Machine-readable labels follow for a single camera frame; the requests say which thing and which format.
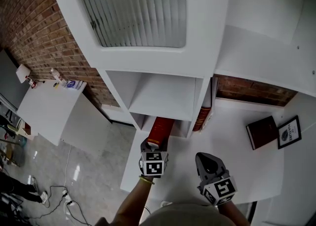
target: white sneaker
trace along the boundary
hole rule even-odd
[[[48,199],[47,192],[44,191],[43,193],[41,193],[40,198],[41,198],[41,203],[44,205]]]
[[[35,189],[35,193],[39,193],[39,187],[38,187],[38,183],[36,181],[36,179],[34,177],[31,178],[31,185],[34,187]]]

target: bracelet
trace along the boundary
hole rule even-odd
[[[145,181],[145,182],[147,182],[147,183],[149,183],[149,184],[152,184],[152,185],[155,184],[154,182],[147,180],[147,179],[144,178],[143,176],[139,176],[139,178],[140,178],[142,181]]]

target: brown book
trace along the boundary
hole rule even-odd
[[[272,116],[253,122],[247,125],[246,128],[253,150],[266,145],[278,137],[277,126]]]

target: framed picture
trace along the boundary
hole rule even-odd
[[[298,116],[278,127],[277,147],[281,149],[302,139]]]

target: white tabletop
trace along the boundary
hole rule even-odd
[[[35,89],[29,89],[17,111],[33,129],[55,145],[59,144],[70,113],[80,94],[86,86],[84,82],[80,90],[61,87],[54,88],[56,80],[45,79]]]
[[[275,140],[253,151],[246,131],[247,124],[271,115],[261,111],[247,110],[244,106],[238,109],[216,106],[214,116],[202,133],[193,133],[189,139],[170,137],[166,172],[161,179],[154,180],[156,184],[149,197],[171,202],[206,203],[197,189],[201,180],[195,155],[200,151],[223,160],[236,181],[235,203],[279,195],[283,180],[283,150],[277,149]],[[123,190],[131,191],[139,179],[140,144],[148,134],[136,132],[121,183]]]

